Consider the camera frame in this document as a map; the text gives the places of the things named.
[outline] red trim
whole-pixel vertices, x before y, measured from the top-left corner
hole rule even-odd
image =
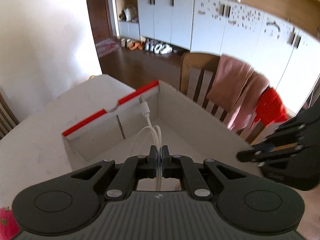
[[[106,114],[107,111],[102,109],[99,112],[96,112],[93,115],[90,115],[89,117],[87,117],[86,119],[80,121],[79,123],[75,124],[74,126],[70,127],[68,130],[65,130],[62,135],[64,137],[68,136],[69,134],[73,133],[74,131],[80,129],[81,127],[85,126],[86,124],[88,124],[89,122],[92,122],[93,120],[99,118],[100,116]]]
[[[158,81],[158,80],[153,81],[153,82],[149,83],[148,85],[146,85],[146,86],[144,86],[144,87],[142,87],[142,88],[137,89],[135,92],[132,92],[131,94],[129,94],[129,95],[127,95],[127,96],[119,99],[119,100],[118,100],[118,105],[120,106],[120,105],[124,104],[125,102],[128,102],[128,101],[131,100],[132,98],[135,98],[135,97],[137,97],[138,95],[140,95],[140,94],[146,92],[147,90],[149,90],[149,89],[151,89],[151,88],[154,88],[154,87],[156,87],[156,86],[158,86],[158,85],[159,85],[159,81]]]

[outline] ribbed gray surface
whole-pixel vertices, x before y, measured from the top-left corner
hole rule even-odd
[[[37,236],[22,232],[17,240],[301,240],[292,231],[279,236],[250,235],[223,221],[209,202],[186,192],[133,192],[121,202],[106,205],[89,226],[65,236]]]

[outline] pink towel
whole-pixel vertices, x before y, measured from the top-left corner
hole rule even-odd
[[[230,113],[252,73],[247,63],[222,55],[207,99]]]
[[[254,72],[251,75],[232,111],[223,121],[229,130],[238,131],[250,123],[258,100],[269,84],[270,81],[262,74]]]

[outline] white table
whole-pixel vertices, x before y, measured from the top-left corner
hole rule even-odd
[[[61,133],[134,89],[108,76],[90,79],[29,116],[0,141],[0,207],[26,187],[72,171]]]

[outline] brown wooden door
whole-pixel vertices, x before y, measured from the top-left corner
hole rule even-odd
[[[87,0],[87,6],[94,43],[110,38],[112,29],[108,0]]]

